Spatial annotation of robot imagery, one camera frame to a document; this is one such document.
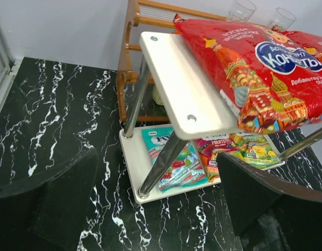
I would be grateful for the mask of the teal Fox's mint candy bag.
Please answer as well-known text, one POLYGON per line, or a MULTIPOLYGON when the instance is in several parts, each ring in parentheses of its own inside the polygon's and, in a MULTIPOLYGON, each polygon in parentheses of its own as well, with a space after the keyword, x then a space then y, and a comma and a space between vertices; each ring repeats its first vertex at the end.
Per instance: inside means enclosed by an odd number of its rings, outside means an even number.
MULTIPOLYGON (((141 131, 142 138, 153 163, 156 162, 172 132, 172 127, 143 129, 141 131)), ((197 154, 191 142, 187 142, 186 146, 184 146, 158 182, 158 188, 161 192, 165 192, 174 187, 193 187, 207 182, 208 179, 203 167, 199 163, 197 154)))

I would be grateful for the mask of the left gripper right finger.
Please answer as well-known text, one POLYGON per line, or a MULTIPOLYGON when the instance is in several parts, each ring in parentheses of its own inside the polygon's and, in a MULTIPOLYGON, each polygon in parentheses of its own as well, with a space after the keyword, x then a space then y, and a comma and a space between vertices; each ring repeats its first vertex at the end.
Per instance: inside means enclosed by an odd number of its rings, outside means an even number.
POLYGON ((322 250, 322 192, 222 152, 221 184, 243 250, 322 250))

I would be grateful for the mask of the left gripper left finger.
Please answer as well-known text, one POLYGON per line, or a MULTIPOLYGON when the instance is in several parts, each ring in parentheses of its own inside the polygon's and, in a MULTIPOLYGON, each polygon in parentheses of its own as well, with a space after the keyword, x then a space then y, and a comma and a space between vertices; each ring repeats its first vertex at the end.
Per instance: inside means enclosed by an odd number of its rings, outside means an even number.
POLYGON ((91 149, 0 187, 0 250, 76 250, 97 170, 91 149))

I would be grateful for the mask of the orange Fox's candy bag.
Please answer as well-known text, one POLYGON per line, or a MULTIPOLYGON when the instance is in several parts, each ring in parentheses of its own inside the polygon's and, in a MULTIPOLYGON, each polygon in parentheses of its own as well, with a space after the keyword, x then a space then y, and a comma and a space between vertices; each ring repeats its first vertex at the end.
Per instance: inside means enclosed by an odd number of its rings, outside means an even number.
POLYGON ((209 182, 213 182, 219 177, 217 155, 221 152, 227 152, 231 155, 243 159, 240 151, 235 145, 229 134, 220 134, 215 136, 195 139, 193 145, 198 152, 199 161, 204 169, 209 182))

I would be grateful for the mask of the green yellow Fox's candy bag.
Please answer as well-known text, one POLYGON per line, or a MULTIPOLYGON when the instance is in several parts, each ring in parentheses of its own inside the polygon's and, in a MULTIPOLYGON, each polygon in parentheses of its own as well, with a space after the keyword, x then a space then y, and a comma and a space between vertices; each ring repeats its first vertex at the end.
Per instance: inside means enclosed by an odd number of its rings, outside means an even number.
POLYGON ((250 133, 230 134, 245 162, 263 169, 279 164, 280 160, 263 135, 250 133))

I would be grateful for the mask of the red Konfety candy bag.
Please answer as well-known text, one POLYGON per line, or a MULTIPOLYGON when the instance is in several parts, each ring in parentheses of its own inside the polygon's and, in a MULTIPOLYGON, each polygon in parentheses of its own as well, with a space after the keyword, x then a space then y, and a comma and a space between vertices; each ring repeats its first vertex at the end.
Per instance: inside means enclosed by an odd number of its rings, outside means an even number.
POLYGON ((173 23, 240 130, 270 134, 322 121, 322 62, 290 38, 247 22, 176 15, 173 23))
POLYGON ((309 54, 322 58, 322 37, 301 31, 282 31, 281 34, 301 45, 309 54))

